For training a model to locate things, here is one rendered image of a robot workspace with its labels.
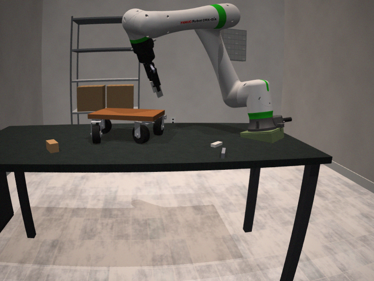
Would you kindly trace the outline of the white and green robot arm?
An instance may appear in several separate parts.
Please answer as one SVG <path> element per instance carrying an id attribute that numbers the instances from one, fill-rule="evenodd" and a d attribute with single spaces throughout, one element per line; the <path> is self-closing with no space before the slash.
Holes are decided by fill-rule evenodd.
<path id="1" fill-rule="evenodd" d="M 239 9 L 233 4 L 223 3 L 178 11 L 134 8 L 124 14 L 122 25 L 135 54 L 152 50 L 156 41 L 152 38 L 194 29 L 213 65 L 224 103 L 232 108 L 247 107 L 248 132 L 282 128 L 292 118 L 273 115 L 269 82 L 240 82 L 229 59 L 220 30 L 236 26 L 239 20 Z"/>

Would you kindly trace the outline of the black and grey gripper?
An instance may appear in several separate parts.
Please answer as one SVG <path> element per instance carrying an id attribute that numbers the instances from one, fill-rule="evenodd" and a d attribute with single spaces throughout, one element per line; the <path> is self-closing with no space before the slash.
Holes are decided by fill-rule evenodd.
<path id="1" fill-rule="evenodd" d="M 162 97 L 163 93 L 161 90 L 161 83 L 158 77 L 157 69 L 154 67 L 152 60 L 155 58 L 153 49 L 143 54 L 137 54 L 140 63 L 143 63 L 148 79 L 150 80 L 153 92 L 157 94 L 157 97 Z"/>

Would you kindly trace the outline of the wooden dolly on casters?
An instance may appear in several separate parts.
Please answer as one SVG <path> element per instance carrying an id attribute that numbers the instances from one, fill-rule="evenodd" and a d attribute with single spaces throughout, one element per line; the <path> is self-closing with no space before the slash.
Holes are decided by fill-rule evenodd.
<path id="1" fill-rule="evenodd" d="M 162 135 L 164 131 L 164 119 L 167 119 L 165 110 L 150 109 L 126 109 L 126 108 L 105 108 L 88 114 L 91 119 L 91 137 L 95 144 L 100 143 L 102 134 L 108 133 L 112 128 L 110 120 L 135 121 L 132 131 L 136 143 L 142 144 L 149 140 L 150 132 L 147 124 L 153 125 L 155 135 Z M 165 118 L 166 117 L 166 118 Z M 92 126 L 92 123 L 96 125 Z M 140 125 L 140 123 L 142 123 Z"/>

